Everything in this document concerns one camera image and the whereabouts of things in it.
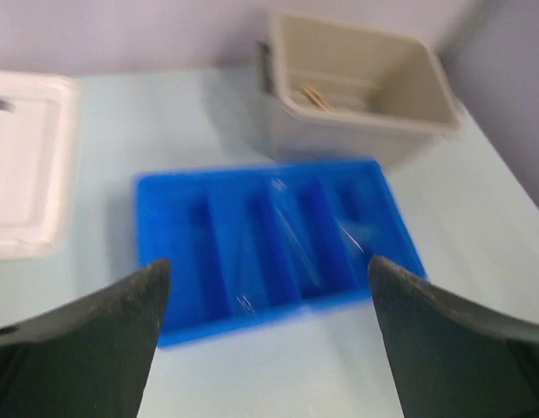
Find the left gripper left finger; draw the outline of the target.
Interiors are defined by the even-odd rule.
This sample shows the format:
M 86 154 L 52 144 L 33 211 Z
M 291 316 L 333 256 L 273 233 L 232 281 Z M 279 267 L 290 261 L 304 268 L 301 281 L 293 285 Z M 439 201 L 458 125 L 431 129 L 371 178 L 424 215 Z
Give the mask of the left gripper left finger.
M 0 328 L 0 417 L 135 417 L 171 291 L 157 260 Z

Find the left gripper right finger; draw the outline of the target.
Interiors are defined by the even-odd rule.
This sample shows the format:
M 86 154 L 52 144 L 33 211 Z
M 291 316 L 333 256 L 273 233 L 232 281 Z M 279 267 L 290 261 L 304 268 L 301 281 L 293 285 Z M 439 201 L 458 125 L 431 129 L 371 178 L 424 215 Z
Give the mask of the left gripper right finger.
M 406 417 L 539 417 L 539 324 L 374 256 L 374 309 Z

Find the white plastic bin lid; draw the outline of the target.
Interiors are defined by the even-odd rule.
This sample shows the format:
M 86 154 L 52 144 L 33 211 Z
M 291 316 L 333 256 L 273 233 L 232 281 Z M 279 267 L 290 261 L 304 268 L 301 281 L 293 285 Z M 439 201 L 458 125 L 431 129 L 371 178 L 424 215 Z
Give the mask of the white plastic bin lid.
M 65 235 L 80 99 L 71 78 L 0 71 L 0 260 L 43 257 Z

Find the wooden test tube clamp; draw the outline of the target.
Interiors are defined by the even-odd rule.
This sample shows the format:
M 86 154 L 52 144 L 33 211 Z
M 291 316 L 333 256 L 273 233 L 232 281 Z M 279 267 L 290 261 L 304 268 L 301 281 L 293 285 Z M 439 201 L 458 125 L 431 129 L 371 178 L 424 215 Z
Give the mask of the wooden test tube clamp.
M 323 111 L 331 111 L 333 109 L 330 102 L 312 86 L 305 85 L 301 90 L 306 99 L 316 108 Z

